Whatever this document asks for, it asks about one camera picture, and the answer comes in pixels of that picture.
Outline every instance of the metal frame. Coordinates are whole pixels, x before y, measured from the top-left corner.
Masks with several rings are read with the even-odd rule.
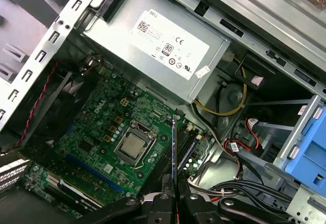
[[[197,17],[200,17],[199,15],[197,15],[195,13],[195,9],[198,6],[198,4],[200,3],[200,0],[175,0],[175,1],[178,2],[178,3],[181,3],[183,6],[186,7],[187,10],[189,10],[190,12],[195,14]],[[276,58],[281,58],[285,62],[284,66],[279,64],[278,61],[275,58],[272,58],[271,56],[268,55],[269,52],[271,51],[271,49],[267,45],[265,45],[262,42],[258,41],[255,37],[253,37],[252,35],[247,33],[245,30],[242,30],[240,27],[236,26],[231,21],[228,21],[227,18],[225,18],[218,11],[214,10],[213,7],[209,8],[207,10],[207,12],[205,13],[205,15],[203,17],[201,17],[201,19],[203,21],[205,21],[206,23],[208,23],[209,25],[211,25],[212,27],[216,28],[218,31],[225,34],[226,36],[232,38],[236,42],[238,42],[238,43],[242,44],[243,46],[245,46],[248,50],[255,53],[257,56],[261,57],[267,63],[271,64],[273,67],[277,68],[282,73],[289,76],[291,79],[295,80],[297,83],[302,85],[304,88],[306,88],[311,93],[319,95],[323,100],[326,100],[326,93],[325,93],[326,92],[326,87],[323,84],[321,84],[320,82],[318,82],[315,79],[311,78],[310,75],[303,72],[296,65],[290,63],[285,58],[283,58],[281,55],[278,55],[276,53],[275,57]],[[232,32],[231,30],[226,28],[224,25],[222,25],[220,23],[222,19],[227,20],[228,22],[232,23],[232,25],[234,25],[238,30],[241,30],[244,33],[244,35],[242,37],[240,37],[236,33]],[[320,63],[320,66],[323,66],[323,65],[325,66],[324,69],[326,71],[326,61],[325,61],[325,63]],[[296,75],[296,73],[295,73],[296,70],[299,70],[305,76],[307,76],[309,79],[315,81],[316,85],[312,86],[309,83],[307,83],[306,81],[304,81],[303,79],[301,79],[298,75]]]
[[[306,224],[325,224],[326,198],[301,185],[286,212]]]
[[[326,15],[307,0],[219,0],[326,71]]]
[[[0,131],[92,0],[70,0],[10,84],[0,79]]]
[[[291,155],[292,151],[296,150],[294,147],[298,140],[301,138],[301,132],[310,120],[310,118],[314,115],[317,107],[319,106],[321,97],[318,95],[314,95],[309,104],[307,105],[304,113],[296,123],[294,129],[291,131],[291,134],[287,138],[284,143],[282,149],[274,160],[273,164],[280,169],[283,169],[288,161],[288,157]]]

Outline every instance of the green circuit board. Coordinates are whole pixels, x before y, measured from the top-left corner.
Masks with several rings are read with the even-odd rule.
[[[75,218],[80,218],[82,215],[64,205],[63,203],[55,201],[54,197],[45,192],[46,186],[49,182],[46,180],[49,176],[49,172],[37,164],[31,164],[26,174],[21,178],[21,183],[26,190],[34,192],[38,196],[44,198],[48,202],[56,205],[58,208],[69,213]]]
[[[102,69],[101,75],[103,79],[69,132],[53,145],[30,142],[21,152],[56,178],[105,205],[137,194],[171,143],[170,123],[175,112],[110,70]],[[182,116],[178,118],[179,126],[185,123]],[[134,132],[135,123],[140,132]],[[136,164],[123,160],[115,152],[121,140],[131,134],[142,136],[138,145],[151,142]],[[135,149],[127,142],[118,148],[120,155],[121,152],[134,154]]]

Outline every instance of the ce mark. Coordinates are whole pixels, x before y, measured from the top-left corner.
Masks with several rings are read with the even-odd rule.
[[[177,37],[176,39],[175,39],[175,41],[177,42],[177,43],[179,43],[180,45],[182,45],[182,43],[183,43],[183,39],[181,39],[181,37]]]

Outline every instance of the cable bundle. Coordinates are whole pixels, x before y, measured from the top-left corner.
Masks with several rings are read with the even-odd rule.
[[[257,207],[271,212],[273,214],[276,214],[281,217],[288,217],[288,214],[286,214],[283,210],[280,210],[278,208],[275,208],[273,206],[268,205],[263,200],[258,198],[259,194],[253,194],[249,189],[258,191],[258,193],[264,193],[268,196],[274,197],[284,203],[290,204],[292,198],[285,195],[284,193],[278,192],[273,188],[264,186],[260,183],[252,182],[252,181],[246,181],[246,180],[240,180],[240,181],[228,181],[223,182],[220,184],[215,185],[212,187],[209,191],[213,192],[219,192],[223,189],[225,192],[227,191],[233,191],[237,193],[242,193],[246,197],[248,197]]]

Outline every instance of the motherboard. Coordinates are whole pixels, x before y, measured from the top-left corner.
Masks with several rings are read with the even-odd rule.
[[[171,170],[174,115],[182,168],[194,174],[211,146],[199,135],[202,131],[181,111],[170,109],[111,70],[102,68],[100,74],[102,79],[57,142],[30,142],[21,150],[43,170],[35,186],[44,191],[46,181],[55,187],[47,190],[59,195],[79,192],[91,210],[148,193],[152,183],[160,184],[157,180]]]

